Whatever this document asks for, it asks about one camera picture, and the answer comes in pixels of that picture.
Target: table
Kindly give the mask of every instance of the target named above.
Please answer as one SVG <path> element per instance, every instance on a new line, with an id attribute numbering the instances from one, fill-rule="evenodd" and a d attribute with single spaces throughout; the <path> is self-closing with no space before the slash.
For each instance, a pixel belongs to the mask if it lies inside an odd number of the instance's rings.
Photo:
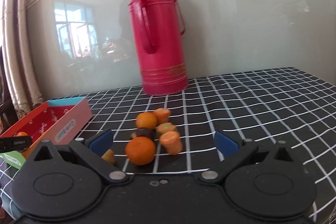
<path id="1" fill-rule="evenodd" d="M 178 94 L 153 97 L 142 87 L 89 93 L 93 117 L 78 136 L 115 131 L 117 165 L 133 173 L 181 174 L 207 170 L 223 160 L 214 147 L 215 130 L 236 133 L 263 145 L 285 140 L 313 176 L 318 195 L 310 212 L 317 223 L 331 222 L 336 208 L 336 86 L 293 67 L 233 73 L 189 80 Z M 172 111 L 184 150 L 170 156 L 157 146 L 155 160 L 134 166 L 124 147 L 136 116 L 164 107 Z M 11 182 L 17 170 L 0 159 L 1 198 L 14 217 Z"/>

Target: green tag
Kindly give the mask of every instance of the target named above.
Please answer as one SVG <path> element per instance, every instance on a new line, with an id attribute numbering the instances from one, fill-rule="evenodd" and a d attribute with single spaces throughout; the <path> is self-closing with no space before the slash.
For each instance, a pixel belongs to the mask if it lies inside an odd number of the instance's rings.
<path id="1" fill-rule="evenodd" d="M 17 169 L 21 169 L 22 165 L 25 163 L 26 159 L 20 152 L 11 151 L 6 153 L 0 153 L 3 160 L 8 164 L 14 166 Z"/>

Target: box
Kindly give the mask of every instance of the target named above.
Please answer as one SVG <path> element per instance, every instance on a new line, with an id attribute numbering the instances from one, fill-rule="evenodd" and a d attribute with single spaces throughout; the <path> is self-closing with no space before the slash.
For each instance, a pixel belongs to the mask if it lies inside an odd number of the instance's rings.
<path id="1" fill-rule="evenodd" d="M 33 144 L 23 153 L 1 153 L 4 161 L 20 169 L 26 158 L 43 139 L 55 145 L 68 144 L 90 120 L 92 113 L 85 97 L 49 100 L 27 114 L 0 137 L 12 137 L 18 132 L 31 136 Z"/>

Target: beige curtain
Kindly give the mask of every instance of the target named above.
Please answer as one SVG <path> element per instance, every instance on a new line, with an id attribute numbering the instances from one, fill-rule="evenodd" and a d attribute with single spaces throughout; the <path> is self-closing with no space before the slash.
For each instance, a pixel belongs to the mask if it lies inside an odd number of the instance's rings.
<path id="1" fill-rule="evenodd" d="M 26 0 L 4 0 L 3 13 L 5 73 L 14 108 L 21 118 L 43 102 L 30 55 Z"/>

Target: screw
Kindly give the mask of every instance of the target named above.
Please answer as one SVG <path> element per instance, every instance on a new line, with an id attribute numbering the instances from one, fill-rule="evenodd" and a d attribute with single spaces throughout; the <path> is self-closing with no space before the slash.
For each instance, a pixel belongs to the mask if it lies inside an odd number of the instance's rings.
<path id="1" fill-rule="evenodd" d="M 218 173 L 215 171 L 207 170 L 202 173 L 202 178 L 204 179 L 216 179 L 218 177 Z"/>
<path id="2" fill-rule="evenodd" d="M 149 182 L 149 184 L 152 185 L 152 186 L 159 186 L 160 183 L 157 180 L 153 180 L 153 181 Z"/>
<path id="3" fill-rule="evenodd" d="M 160 179 L 159 182 L 161 184 L 167 184 L 167 183 L 169 183 L 169 180 L 167 180 L 167 179 Z"/>
<path id="4" fill-rule="evenodd" d="M 109 174 L 109 177 L 114 180 L 122 180 L 126 177 L 123 171 L 113 171 Z"/>

